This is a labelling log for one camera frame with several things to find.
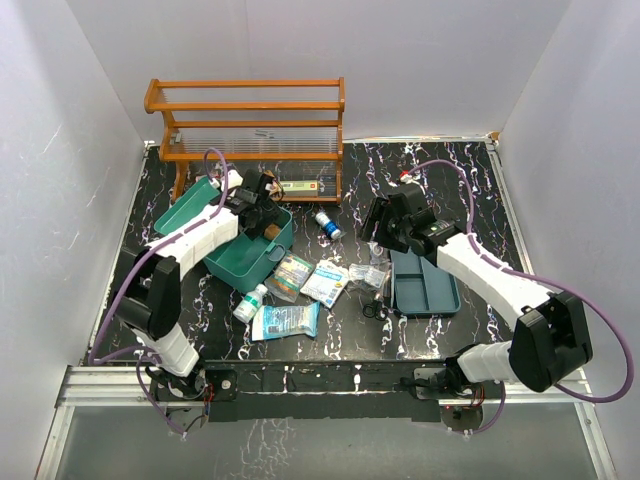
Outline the brown bottle orange cap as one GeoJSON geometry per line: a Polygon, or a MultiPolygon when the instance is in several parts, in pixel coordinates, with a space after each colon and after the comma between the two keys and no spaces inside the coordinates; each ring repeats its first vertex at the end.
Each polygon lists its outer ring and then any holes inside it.
{"type": "Polygon", "coordinates": [[[274,241],[278,235],[281,232],[281,228],[276,225],[276,224],[270,224],[268,227],[265,228],[265,230],[263,231],[263,237],[272,242],[274,241]]]}

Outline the blue white cotton bag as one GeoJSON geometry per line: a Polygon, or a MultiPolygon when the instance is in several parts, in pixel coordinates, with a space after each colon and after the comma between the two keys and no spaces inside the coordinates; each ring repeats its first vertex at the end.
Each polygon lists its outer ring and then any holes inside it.
{"type": "Polygon", "coordinates": [[[292,306],[262,306],[252,319],[253,342],[280,339],[296,335],[315,338],[320,304],[292,306]]]}

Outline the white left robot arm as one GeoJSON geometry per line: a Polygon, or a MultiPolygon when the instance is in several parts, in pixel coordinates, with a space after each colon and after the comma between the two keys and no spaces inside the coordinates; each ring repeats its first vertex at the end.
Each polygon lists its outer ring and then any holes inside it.
{"type": "Polygon", "coordinates": [[[242,234],[260,237],[275,224],[280,216],[271,198],[275,184],[273,176],[256,170],[243,176],[227,172],[221,192],[191,219],[137,253],[120,252],[115,297],[105,320],[116,318],[134,331],[186,399],[204,392],[207,376],[196,368],[199,354],[178,325],[181,282],[217,248],[242,234]]]}

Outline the white blue-label packet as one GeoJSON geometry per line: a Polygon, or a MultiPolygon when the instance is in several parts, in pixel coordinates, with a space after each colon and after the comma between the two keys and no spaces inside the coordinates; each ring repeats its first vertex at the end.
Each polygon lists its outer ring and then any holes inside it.
{"type": "Polygon", "coordinates": [[[349,271],[328,260],[319,261],[300,292],[331,309],[350,281],[349,271]]]}

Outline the white bottle green label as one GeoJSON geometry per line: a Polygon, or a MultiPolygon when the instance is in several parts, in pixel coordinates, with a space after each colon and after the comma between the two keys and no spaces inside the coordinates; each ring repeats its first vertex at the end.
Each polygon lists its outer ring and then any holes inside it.
{"type": "Polygon", "coordinates": [[[263,284],[258,284],[252,291],[245,294],[241,302],[233,311],[233,316],[241,322],[249,323],[263,305],[263,300],[268,289],[263,284]]]}

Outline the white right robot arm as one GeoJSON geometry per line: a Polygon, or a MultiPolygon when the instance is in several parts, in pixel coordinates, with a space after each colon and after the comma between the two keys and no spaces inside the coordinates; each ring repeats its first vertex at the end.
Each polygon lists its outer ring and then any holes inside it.
{"type": "Polygon", "coordinates": [[[445,361],[442,382],[466,397],[482,382],[519,382],[544,392],[593,358],[583,302],[509,272],[454,220],[435,217],[421,188],[399,186],[373,200],[359,236],[381,247],[412,252],[462,281],[508,324],[511,340],[473,344],[445,361]]]}

